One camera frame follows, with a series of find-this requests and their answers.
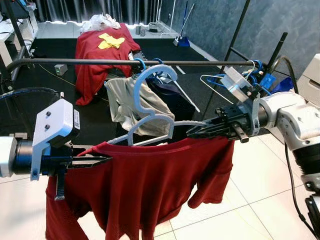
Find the dark navy hanging garment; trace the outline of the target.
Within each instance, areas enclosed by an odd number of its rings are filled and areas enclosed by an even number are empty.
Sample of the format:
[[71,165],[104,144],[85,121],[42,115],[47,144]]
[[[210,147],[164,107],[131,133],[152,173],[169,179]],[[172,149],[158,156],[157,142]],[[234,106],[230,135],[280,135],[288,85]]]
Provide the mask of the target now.
[[157,78],[147,78],[146,84],[167,105],[176,121],[192,121],[195,107],[174,83],[164,83]]

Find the white drawer cabinet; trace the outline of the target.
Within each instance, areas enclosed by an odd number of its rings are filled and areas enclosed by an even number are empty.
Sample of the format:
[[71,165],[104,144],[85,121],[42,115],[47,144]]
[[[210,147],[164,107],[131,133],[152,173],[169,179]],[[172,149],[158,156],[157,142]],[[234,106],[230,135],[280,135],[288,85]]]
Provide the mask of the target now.
[[320,107],[320,54],[315,54],[297,80],[298,94]]

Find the red t-shirt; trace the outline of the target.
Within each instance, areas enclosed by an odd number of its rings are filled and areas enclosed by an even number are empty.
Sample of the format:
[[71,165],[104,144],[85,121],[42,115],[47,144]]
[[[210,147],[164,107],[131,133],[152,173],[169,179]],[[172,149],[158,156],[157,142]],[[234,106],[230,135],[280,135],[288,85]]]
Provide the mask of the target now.
[[156,146],[102,142],[85,154],[109,156],[94,167],[67,170],[64,199],[48,179],[46,240],[88,240],[79,219],[93,213],[106,240],[153,240],[158,224],[182,206],[219,204],[233,170],[234,142],[226,137],[185,138]]

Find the beige hanging garment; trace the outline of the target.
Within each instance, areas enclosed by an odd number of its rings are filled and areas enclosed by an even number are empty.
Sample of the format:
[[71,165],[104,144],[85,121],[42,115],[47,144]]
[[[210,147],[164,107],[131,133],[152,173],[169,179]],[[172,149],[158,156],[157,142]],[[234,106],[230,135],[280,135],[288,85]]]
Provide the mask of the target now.
[[[112,121],[120,123],[125,131],[129,131],[140,119],[149,115],[140,112],[135,107],[133,98],[135,80],[133,78],[112,78],[104,86],[109,99],[110,117]],[[139,96],[143,107],[153,109],[156,114],[167,115],[172,120],[175,119],[169,106],[146,83],[142,84]],[[168,125],[169,122],[163,119],[153,119],[137,128],[135,134],[160,137],[169,132]]]

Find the black metal clothes rack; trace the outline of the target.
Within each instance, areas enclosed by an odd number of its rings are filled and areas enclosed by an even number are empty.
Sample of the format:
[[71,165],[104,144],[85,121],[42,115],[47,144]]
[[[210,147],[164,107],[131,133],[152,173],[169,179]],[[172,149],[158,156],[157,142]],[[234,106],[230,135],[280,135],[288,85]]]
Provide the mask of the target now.
[[[32,58],[30,56],[25,58],[25,55],[29,54],[29,50],[26,48],[23,37],[20,35],[18,21],[14,15],[11,3],[9,0],[0,0],[0,13],[2,8],[6,9],[6,13],[9,14],[9,20],[13,24],[13,29],[16,34],[18,34],[18,40],[22,44],[21,49],[18,52],[17,58],[13,60],[9,65],[5,66],[0,57],[0,93],[6,94],[13,90],[13,81],[15,77],[13,76],[14,72],[18,72],[17,69],[27,64],[69,64],[72,66],[137,66],[138,62],[135,60],[119,60],[119,59],[85,59],[85,58]],[[276,46],[267,66],[263,67],[266,74],[272,74],[276,71],[277,65],[280,60],[286,62],[286,66],[290,71],[288,77],[291,77],[294,82],[294,90],[298,90],[297,78],[295,78],[295,72],[293,70],[291,61],[286,59],[284,55],[276,57],[276,54],[281,52],[281,48],[284,44],[286,37],[288,36],[287,32],[284,32],[279,39],[278,45]],[[242,57],[244,61],[165,61],[164,64],[167,66],[217,66],[221,70],[223,66],[249,66],[251,59],[246,58],[242,53],[237,51],[233,45],[230,45],[227,48],[228,52],[233,52],[239,57]],[[157,61],[144,61],[146,66],[155,66],[158,64]]]

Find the blue cloth bag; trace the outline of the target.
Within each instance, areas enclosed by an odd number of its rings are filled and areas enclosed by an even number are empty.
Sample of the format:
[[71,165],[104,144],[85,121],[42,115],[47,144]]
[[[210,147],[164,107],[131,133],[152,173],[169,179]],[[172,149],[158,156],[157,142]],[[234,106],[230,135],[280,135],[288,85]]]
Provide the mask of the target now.
[[295,90],[293,79],[291,77],[285,77],[270,90],[270,93],[290,92],[291,90]]

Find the small white device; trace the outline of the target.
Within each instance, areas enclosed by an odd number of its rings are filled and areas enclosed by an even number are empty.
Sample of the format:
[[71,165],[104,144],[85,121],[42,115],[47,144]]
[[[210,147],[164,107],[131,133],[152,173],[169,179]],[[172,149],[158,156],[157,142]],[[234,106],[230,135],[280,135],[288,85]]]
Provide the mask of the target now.
[[55,64],[54,71],[55,75],[64,76],[68,71],[68,66],[66,64]]

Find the light blue plastic hanger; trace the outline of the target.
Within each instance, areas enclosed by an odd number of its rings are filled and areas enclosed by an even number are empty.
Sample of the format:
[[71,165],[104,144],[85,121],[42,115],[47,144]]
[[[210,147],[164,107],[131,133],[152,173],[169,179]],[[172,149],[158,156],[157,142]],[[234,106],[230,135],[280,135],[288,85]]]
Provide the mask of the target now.
[[[146,83],[146,78],[149,76],[155,74],[155,73],[166,73],[169,77],[169,82],[176,82],[178,79],[178,73],[174,71],[174,69],[166,65],[166,68],[164,71],[151,71],[149,70],[150,67],[148,67],[145,71],[142,71],[142,73],[138,74],[137,76],[132,76],[130,78],[133,78],[135,80],[134,84],[134,93],[133,93],[133,98],[134,98],[134,104],[135,108],[145,114],[148,114],[148,116],[140,119],[134,126],[131,127],[129,131],[125,135],[121,135],[119,137],[116,137],[112,140],[109,140],[107,143],[108,144],[118,144],[119,142],[126,141],[126,144],[128,146],[147,146],[149,144],[153,144],[156,142],[162,142],[167,139],[170,139],[174,135],[174,128],[175,126],[203,126],[205,125],[204,122],[201,121],[194,121],[194,120],[183,120],[183,121],[175,121],[174,119],[171,119],[169,116],[165,114],[160,114],[160,113],[155,113],[153,109],[151,108],[146,108],[141,105],[140,103],[140,90],[142,84]],[[135,130],[137,128],[141,127],[144,125],[146,122],[154,121],[154,120],[162,120],[162,121],[167,121],[167,134],[165,135],[160,135],[160,136],[154,136],[154,135],[138,135],[135,133]]]

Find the draped red cloth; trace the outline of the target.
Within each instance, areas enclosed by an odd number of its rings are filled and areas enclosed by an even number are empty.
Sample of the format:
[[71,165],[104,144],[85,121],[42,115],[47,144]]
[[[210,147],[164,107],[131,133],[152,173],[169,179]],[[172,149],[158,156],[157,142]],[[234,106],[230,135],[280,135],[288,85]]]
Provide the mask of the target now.
[[[120,29],[106,27],[104,30],[92,30],[83,32],[77,39],[75,59],[109,59],[129,60],[130,54],[141,51],[140,45],[134,41],[130,30],[125,23],[120,23]],[[126,38],[119,49],[100,49],[98,45],[102,39],[99,35],[109,34],[114,38]],[[76,105],[86,106],[93,101],[96,93],[104,86],[109,69],[119,69],[125,77],[131,77],[130,65],[76,65],[75,73],[77,80],[75,88],[78,93]]]

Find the crumpled white cloth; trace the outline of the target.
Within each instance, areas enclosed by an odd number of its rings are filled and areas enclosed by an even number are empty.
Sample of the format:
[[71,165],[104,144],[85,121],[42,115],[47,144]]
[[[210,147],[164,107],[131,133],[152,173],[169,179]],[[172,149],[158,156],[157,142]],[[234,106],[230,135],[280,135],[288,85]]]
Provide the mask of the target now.
[[107,27],[121,29],[121,24],[108,13],[94,14],[88,21],[82,23],[80,32],[102,31]]

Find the dark curtain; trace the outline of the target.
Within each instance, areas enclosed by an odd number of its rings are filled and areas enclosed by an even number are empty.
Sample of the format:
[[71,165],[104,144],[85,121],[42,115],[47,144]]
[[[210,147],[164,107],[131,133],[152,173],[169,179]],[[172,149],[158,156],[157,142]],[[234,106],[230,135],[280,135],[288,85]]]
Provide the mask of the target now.
[[108,14],[119,23],[148,24],[167,20],[176,0],[31,0],[39,22],[89,21]]

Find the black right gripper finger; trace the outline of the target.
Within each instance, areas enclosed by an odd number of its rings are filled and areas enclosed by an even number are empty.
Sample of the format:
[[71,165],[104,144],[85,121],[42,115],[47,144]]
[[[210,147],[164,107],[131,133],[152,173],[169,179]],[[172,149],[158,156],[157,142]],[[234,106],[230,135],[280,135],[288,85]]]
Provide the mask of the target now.
[[206,119],[203,123],[205,125],[194,126],[192,131],[229,131],[232,128],[231,123],[224,119]]
[[187,132],[186,137],[195,139],[226,138],[228,141],[236,140],[236,135],[230,132]]

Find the white shelf unit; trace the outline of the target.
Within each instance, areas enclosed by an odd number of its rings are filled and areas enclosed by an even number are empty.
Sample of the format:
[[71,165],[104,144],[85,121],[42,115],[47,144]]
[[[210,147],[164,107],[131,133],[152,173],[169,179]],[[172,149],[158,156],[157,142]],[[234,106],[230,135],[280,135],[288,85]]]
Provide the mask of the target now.
[[[29,14],[29,18],[18,19],[17,25],[26,48],[29,50],[36,39],[39,27],[35,17],[35,7],[28,6],[27,13]],[[0,16],[0,57],[5,66],[11,64],[18,57],[21,49],[18,36],[15,32],[10,19],[2,20],[2,16]]]

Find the blue dustpan with broom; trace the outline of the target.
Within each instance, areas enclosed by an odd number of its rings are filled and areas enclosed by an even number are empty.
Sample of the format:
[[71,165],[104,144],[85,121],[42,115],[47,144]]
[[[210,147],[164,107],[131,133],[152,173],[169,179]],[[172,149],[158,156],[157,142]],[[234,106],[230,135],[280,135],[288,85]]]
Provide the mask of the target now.
[[189,5],[189,1],[186,1],[180,32],[179,32],[179,35],[173,41],[173,44],[176,47],[189,47],[190,46],[190,42],[188,40],[188,37],[185,36],[185,27],[188,22],[188,19],[190,18],[192,12],[194,11],[194,7],[195,7],[195,3],[192,3],[191,5]]

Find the yellow cloth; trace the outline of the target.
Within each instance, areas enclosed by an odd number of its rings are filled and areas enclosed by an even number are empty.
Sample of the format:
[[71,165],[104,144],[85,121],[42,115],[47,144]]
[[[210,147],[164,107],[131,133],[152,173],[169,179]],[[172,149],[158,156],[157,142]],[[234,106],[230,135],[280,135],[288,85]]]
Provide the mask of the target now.
[[121,45],[126,41],[126,38],[124,37],[114,38],[108,33],[103,33],[101,35],[98,35],[98,38],[102,39],[102,41],[98,44],[98,48],[100,50],[106,50],[109,48],[115,48],[119,50],[119,48],[121,48]]

